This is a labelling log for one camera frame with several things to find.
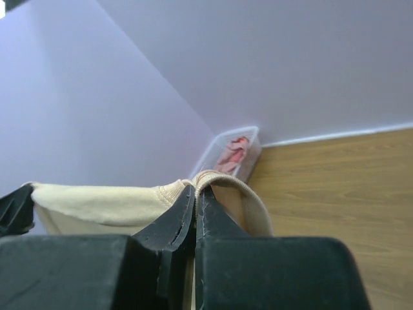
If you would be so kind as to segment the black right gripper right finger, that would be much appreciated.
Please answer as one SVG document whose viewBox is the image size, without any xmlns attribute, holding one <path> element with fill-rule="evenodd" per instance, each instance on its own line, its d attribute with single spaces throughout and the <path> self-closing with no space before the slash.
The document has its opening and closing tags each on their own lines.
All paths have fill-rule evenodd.
<svg viewBox="0 0 413 310">
<path fill-rule="evenodd" d="M 199 199 L 195 278 L 197 309 L 370 309 L 343 242 L 251 236 L 211 188 Z"/>
</svg>

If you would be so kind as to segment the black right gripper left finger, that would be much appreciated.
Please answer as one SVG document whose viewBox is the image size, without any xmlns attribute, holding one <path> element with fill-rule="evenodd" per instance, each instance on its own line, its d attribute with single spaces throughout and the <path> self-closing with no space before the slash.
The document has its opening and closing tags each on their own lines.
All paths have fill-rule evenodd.
<svg viewBox="0 0 413 310">
<path fill-rule="evenodd" d="M 2 309 L 190 309 L 195 195 L 133 236 L 1 236 Z"/>
</svg>

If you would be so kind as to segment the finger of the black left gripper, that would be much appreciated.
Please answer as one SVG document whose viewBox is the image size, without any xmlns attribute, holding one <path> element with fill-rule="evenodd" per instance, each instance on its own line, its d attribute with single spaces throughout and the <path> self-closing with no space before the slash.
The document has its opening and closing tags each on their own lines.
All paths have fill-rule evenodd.
<svg viewBox="0 0 413 310">
<path fill-rule="evenodd" d="M 33 190 L 24 185 L 1 198 L 1 236 L 23 235 L 34 227 Z"/>
</svg>

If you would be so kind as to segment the beige t shirt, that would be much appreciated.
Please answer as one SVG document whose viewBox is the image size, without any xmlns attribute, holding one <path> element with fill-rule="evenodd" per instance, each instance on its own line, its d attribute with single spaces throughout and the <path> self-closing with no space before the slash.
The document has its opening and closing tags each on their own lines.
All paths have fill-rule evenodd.
<svg viewBox="0 0 413 310">
<path fill-rule="evenodd" d="M 34 209 L 48 234 L 129 234 L 148 227 L 166 213 L 186 186 L 196 206 L 207 187 L 223 210 L 252 236 L 273 237 L 268 211 L 260 197 L 234 176 L 204 170 L 191 180 L 155 187 L 55 185 L 30 182 Z"/>
</svg>

